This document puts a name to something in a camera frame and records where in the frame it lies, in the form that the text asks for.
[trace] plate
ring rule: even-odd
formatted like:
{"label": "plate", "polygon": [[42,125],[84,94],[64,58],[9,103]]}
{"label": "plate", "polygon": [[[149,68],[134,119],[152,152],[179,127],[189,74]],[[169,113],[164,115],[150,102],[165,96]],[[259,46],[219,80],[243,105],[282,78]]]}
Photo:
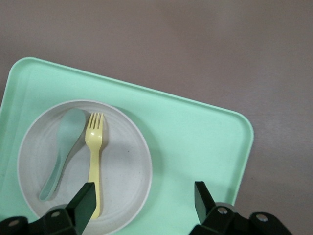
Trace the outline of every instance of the plate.
{"label": "plate", "polygon": [[72,100],[41,114],[28,129],[20,147],[20,188],[32,211],[42,217],[51,208],[69,203],[88,181],[90,151],[83,133],[67,158],[51,199],[46,202],[39,199],[55,165],[58,125],[72,108],[87,113],[102,112],[107,119],[109,143],[101,157],[102,213],[90,220],[83,234],[110,234],[125,227],[140,212],[152,181],[152,161],[146,141],[137,126],[115,107],[93,100]]}

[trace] fork head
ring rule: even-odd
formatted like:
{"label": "fork head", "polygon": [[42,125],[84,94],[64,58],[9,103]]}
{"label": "fork head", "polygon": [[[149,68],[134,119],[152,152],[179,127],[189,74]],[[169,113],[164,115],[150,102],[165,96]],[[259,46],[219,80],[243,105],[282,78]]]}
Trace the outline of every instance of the fork head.
{"label": "fork head", "polygon": [[91,149],[100,149],[103,136],[103,120],[104,116],[100,113],[92,113],[86,128],[85,141]]}

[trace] plastic utensil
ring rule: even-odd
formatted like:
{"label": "plastic utensil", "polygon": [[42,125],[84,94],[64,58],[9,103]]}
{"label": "plastic utensil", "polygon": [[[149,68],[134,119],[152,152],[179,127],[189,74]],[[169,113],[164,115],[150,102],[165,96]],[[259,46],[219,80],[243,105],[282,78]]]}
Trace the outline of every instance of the plastic utensil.
{"label": "plastic utensil", "polygon": [[91,218],[96,219],[100,215],[100,167],[99,167],[99,157],[100,149],[103,143],[103,114],[92,113],[88,126],[86,128],[85,141],[90,149],[90,168],[89,168],[89,178],[88,182],[94,182],[96,187],[96,202],[97,206],[92,214]]}
{"label": "plastic utensil", "polygon": [[81,136],[85,125],[86,115],[80,109],[70,109],[62,117],[57,133],[58,156],[54,169],[39,194],[40,200],[49,200],[54,193],[67,156]]}

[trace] brown table surface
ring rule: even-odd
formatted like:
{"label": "brown table surface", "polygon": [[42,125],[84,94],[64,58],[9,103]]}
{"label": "brown table surface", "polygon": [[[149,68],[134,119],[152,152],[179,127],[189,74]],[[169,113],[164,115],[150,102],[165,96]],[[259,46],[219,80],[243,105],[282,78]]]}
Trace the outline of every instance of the brown table surface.
{"label": "brown table surface", "polygon": [[312,1],[1,1],[0,101],[27,56],[242,113],[238,212],[312,234]]}

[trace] fork handle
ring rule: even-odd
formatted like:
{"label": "fork handle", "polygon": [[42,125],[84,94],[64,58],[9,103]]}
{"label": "fork handle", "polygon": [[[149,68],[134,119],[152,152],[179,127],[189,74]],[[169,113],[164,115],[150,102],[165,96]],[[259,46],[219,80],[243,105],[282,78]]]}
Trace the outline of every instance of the fork handle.
{"label": "fork handle", "polygon": [[94,182],[96,189],[96,209],[91,218],[96,219],[100,215],[100,165],[99,165],[99,151],[91,151],[90,168],[88,182]]}

